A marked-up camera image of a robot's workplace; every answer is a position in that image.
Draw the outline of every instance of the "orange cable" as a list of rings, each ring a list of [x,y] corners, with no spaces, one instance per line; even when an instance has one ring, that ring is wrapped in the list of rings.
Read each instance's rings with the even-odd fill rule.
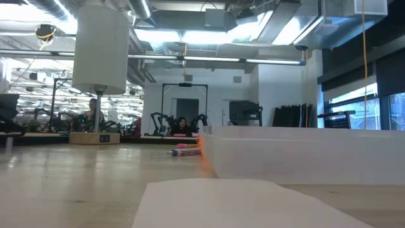
[[[305,88],[305,105],[306,105],[306,120],[305,120],[305,127],[308,127],[308,49],[306,50],[306,65],[305,65],[305,70],[306,70],[306,88]]]
[[[363,56],[364,56],[364,129],[367,130],[367,50],[366,50],[366,22],[365,22],[365,0],[361,5],[361,19],[363,21]]]

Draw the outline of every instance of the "wall vent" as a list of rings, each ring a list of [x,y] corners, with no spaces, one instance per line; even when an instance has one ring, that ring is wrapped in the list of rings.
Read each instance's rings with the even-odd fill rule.
[[[234,76],[234,83],[242,83],[242,76]]]
[[[192,75],[184,75],[185,82],[192,82]]]

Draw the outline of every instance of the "yellow cable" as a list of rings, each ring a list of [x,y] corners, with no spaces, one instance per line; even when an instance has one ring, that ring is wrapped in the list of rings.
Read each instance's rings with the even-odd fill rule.
[[[366,50],[366,23],[365,23],[365,0],[361,5],[361,19],[363,21],[363,56],[364,56],[364,129],[367,130],[367,50]]]
[[[36,35],[38,38],[40,38],[40,39],[42,39],[42,38],[48,38],[48,37],[50,37],[51,35],[55,34],[55,32],[56,32],[56,29],[54,29],[51,34],[44,35],[44,36],[39,36],[39,35],[37,35],[37,30],[38,30],[38,29],[35,30],[35,35]]]
[[[306,105],[306,120],[305,120],[305,127],[308,127],[308,49],[306,50],[306,65],[305,65],[305,105]]]
[[[48,42],[49,37],[46,38],[46,41],[42,44],[42,46],[40,47],[39,51],[42,51],[44,49],[44,47],[46,47],[46,43]]]

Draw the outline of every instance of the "wooden box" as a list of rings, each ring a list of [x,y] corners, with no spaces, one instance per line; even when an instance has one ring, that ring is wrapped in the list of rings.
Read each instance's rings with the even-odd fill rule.
[[[119,144],[119,133],[85,133],[85,132],[71,132],[69,135],[69,143],[72,144]]]

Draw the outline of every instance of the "fluorescent light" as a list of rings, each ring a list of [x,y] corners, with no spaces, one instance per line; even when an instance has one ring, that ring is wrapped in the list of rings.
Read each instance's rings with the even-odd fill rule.
[[[135,33],[142,41],[147,42],[179,42],[180,36],[176,31],[135,29]]]
[[[197,60],[197,61],[227,61],[238,62],[238,58],[216,58],[216,57],[197,57],[197,56],[184,56],[184,60]]]
[[[164,56],[156,54],[129,54],[128,58],[136,58],[143,60],[177,60],[177,56]]]
[[[187,31],[182,39],[189,44],[223,44],[227,41],[226,32]]]
[[[289,60],[254,60],[247,59],[246,63],[258,63],[258,64],[278,64],[278,65],[302,65],[301,61],[289,61]]]
[[[305,38],[312,30],[315,29],[316,26],[319,25],[323,21],[323,16],[319,17],[317,21],[315,21],[305,32],[303,32],[294,42],[293,44],[299,43],[303,38]]]
[[[262,14],[258,15],[258,21],[260,21],[260,22],[256,28],[256,31],[253,32],[253,34],[251,36],[251,41],[258,39],[259,35],[261,34],[263,29],[267,25],[268,21],[270,20],[271,16],[273,15],[273,12],[274,11],[271,10],[271,11],[267,11],[266,13],[262,13]]]
[[[60,52],[60,53],[58,53],[59,55],[62,55],[62,56],[75,56],[75,53],[66,53],[66,52]]]
[[[0,54],[25,54],[25,55],[52,55],[50,51],[22,51],[22,50],[0,50]]]
[[[69,88],[68,90],[71,92],[75,92],[75,93],[82,93],[82,91],[75,89],[75,88]]]

